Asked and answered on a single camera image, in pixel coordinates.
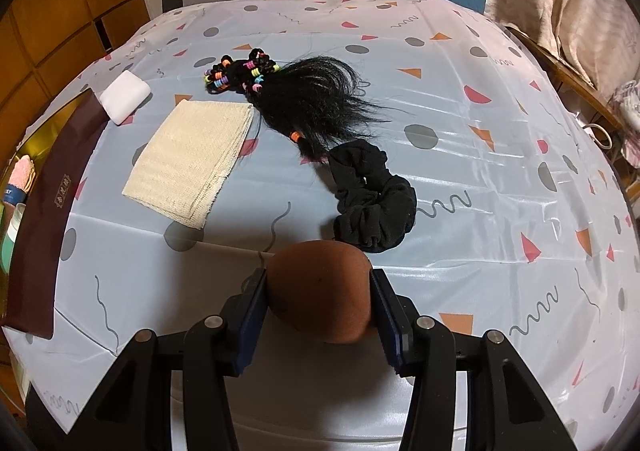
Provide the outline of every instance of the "table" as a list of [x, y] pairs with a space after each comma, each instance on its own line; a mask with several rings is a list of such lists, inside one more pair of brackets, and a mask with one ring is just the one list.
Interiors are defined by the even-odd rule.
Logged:
[[[150, 22], [85, 69], [38, 127], [124, 69], [152, 95], [102, 134], [74, 198], [60, 254], [54, 336], [9, 328], [34, 389], [68, 430], [140, 328], [185, 330], [277, 250], [331, 238], [337, 200], [322, 164], [254, 121], [202, 230], [122, 196], [137, 157], [183, 98], [210, 96], [203, 71], [260, 47], [280, 64], [324, 53], [349, 62], [384, 106], [372, 126], [392, 173], [418, 197], [412, 232], [371, 254], [397, 293], [451, 329], [504, 332], [580, 449], [607, 439], [638, 392], [640, 256], [601, 151], [564, 110], [533, 56], [487, 18], [446, 0], [240, 0]], [[184, 448], [180, 376], [175, 449]], [[375, 336], [308, 340], [268, 315], [254, 363], [227, 381], [243, 450], [397, 449], [412, 392]], [[465, 442], [458, 380], [454, 449]]]

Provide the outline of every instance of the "wooden cabinet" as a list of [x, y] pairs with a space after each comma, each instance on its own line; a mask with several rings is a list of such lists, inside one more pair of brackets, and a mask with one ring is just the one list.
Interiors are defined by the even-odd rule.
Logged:
[[0, 20], [0, 168], [46, 104], [147, 21], [143, 0], [14, 0]]

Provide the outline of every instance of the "brown folder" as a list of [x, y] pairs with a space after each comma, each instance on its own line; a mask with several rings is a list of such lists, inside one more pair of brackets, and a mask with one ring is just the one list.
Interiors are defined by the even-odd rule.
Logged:
[[60, 248], [76, 189], [109, 116], [87, 90], [50, 148], [24, 210], [9, 269], [7, 326], [50, 339]]

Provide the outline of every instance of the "black scrunchie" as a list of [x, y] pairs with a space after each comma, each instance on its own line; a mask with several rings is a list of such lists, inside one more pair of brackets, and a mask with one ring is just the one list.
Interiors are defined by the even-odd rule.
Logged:
[[385, 163], [386, 153], [364, 140], [329, 151], [340, 212], [334, 221], [335, 239], [366, 253], [399, 245], [414, 227], [415, 190], [404, 178], [392, 175]]

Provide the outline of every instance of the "beige curtain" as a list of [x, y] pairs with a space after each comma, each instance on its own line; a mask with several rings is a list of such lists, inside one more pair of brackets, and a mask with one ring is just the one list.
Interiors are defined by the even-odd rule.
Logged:
[[485, 14], [564, 58], [607, 99], [640, 77], [640, 25], [625, 0], [487, 0]]

